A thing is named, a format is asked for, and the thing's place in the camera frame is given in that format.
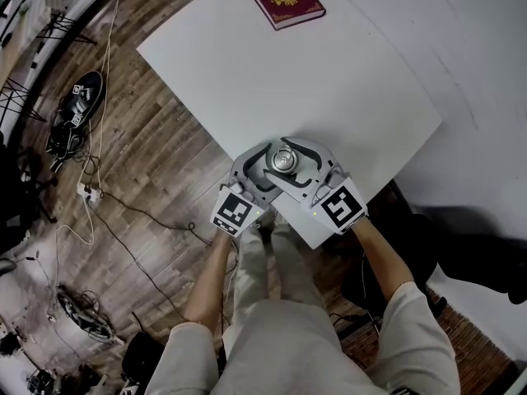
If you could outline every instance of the floor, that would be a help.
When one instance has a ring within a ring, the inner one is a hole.
[[[185,226],[193,221],[196,231],[211,239],[214,229],[208,221],[220,183],[225,181],[231,160],[172,94],[135,50],[167,18],[192,0],[120,0],[111,41],[108,106],[104,123],[91,134],[92,155],[104,133],[100,178],[102,188],[127,204],[149,211],[161,221]],[[50,119],[65,90],[81,75],[100,69],[105,52],[115,0],[104,0],[101,9],[83,31],[97,46],[73,44],[59,59],[45,81],[36,109]],[[94,127],[102,109],[94,117]],[[49,123],[28,120],[22,146],[33,146],[45,165],[44,153]],[[58,173],[58,187],[44,197],[53,207],[59,224],[70,225],[91,241],[91,225],[82,200],[76,193],[82,166],[70,161]],[[51,173],[44,169],[44,175]],[[97,182],[96,174],[84,181]],[[130,248],[156,284],[176,306],[184,304],[203,265],[207,246],[190,233],[167,230],[149,218],[128,211],[106,197],[94,206],[112,230]],[[94,291],[119,336],[129,341],[140,330],[134,312],[148,332],[165,342],[180,318],[166,299],[139,271],[123,247],[95,217],[94,243],[82,243],[69,230],[43,221],[35,224],[33,239],[12,253],[13,257],[39,255],[40,265],[19,263],[0,280],[0,315],[18,326],[28,337],[28,356],[42,367],[74,369],[88,362],[100,373],[118,379],[126,346],[100,344],[78,330],[63,314],[51,323],[46,312],[53,309],[49,288],[63,282],[77,291]],[[339,314],[363,313],[340,295],[340,283],[352,259],[303,248],[315,282],[328,311]],[[230,256],[228,269],[234,266]],[[226,286],[230,276],[226,276]],[[278,283],[271,273],[271,292]],[[225,315],[231,315],[231,297]],[[489,384],[511,366],[506,358],[467,319],[448,307],[439,318],[458,353],[463,393],[484,393]],[[219,344],[219,327],[216,335]],[[343,341],[347,354],[368,366],[375,358],[376,335],[366,325]]]

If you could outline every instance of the beige pants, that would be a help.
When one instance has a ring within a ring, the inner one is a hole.
[[[281,283],[281,298],[297,303],[313,304],[324,309],[310,269],[291,237],[289,225],[277,225],[271,234],[271,245],[277,260]],[[241,236],[240,255],[234,287],[234,313],[232,325],[223,334],[227,357],[254,304],[267,299],[268,260],[262,236],[249,227]]]

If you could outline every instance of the white table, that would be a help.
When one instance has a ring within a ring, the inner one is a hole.
[[[370,201],[441,118],[385,37],[347,0],[276,32],[253,0],[195,0],[139,53],[233,159],[282,136],[326,145]],[[273,205],[315,248],[332,232],[283,193]]]

